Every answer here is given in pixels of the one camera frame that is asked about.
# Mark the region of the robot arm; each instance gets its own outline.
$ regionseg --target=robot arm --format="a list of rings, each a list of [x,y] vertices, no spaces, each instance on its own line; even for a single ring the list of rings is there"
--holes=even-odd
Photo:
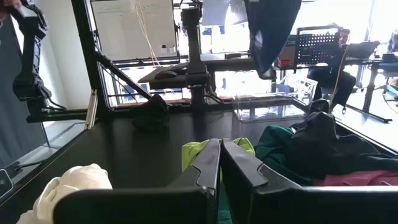
[[[35,116],[42,114],[44,108],[49,108],[47,99],[51,97],[51,91],[44,87],[43,80],[39,77],[41,40],[47,34],[47,23],[33,0],[22,0],[21,3],[36,16],[25,16],[20,8],[8,8],[24,35],[22,70],[12,87],[18,99],[27,102],[29,113]]]

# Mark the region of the pink fabric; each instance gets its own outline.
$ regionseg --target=pink fabric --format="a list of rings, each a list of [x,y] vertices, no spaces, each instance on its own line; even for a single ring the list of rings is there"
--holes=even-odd
[[[327,175],[313,180],[315,186],[398,185],[398,171],[357,171],[347,175]]]

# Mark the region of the black speaker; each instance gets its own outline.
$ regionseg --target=black speaker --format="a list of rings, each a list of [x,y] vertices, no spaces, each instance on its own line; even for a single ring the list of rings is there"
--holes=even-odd
[[[0,169],[0,198],[12,190],[14,184],[4,169]]]

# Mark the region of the plastic storage container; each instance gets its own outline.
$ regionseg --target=plastic storage container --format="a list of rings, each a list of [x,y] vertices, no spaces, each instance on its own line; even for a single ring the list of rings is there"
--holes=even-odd
[[[317,82],[287,75],[279,82],[259,78],[240,81],[233,96],[236,117],[242,122],[303,118],[310,112]]]

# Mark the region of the green cloth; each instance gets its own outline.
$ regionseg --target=green cloth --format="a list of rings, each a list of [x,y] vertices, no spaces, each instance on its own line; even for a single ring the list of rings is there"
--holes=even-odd
[[[254,146],[256,157],[291,181],[300,185],[310,186],[312,185],[310,177],[303,177],[287,168],[285,152],[292,136],[293,131],[290,128],[266,127],[259,143]]]
[[[201,152],[209,140],[203,142],[190,142],[182,146],[182,171],[195,160],[198,153]],[[255,156],[254,148],[247,138],[237,138],[234,143],[241,146],[246,152]],[[218,196],[218,223],[219,224],[232,224],[231,214],[229,212],[228,198],[226,196],[225,186],[220,183],[220,194]]]

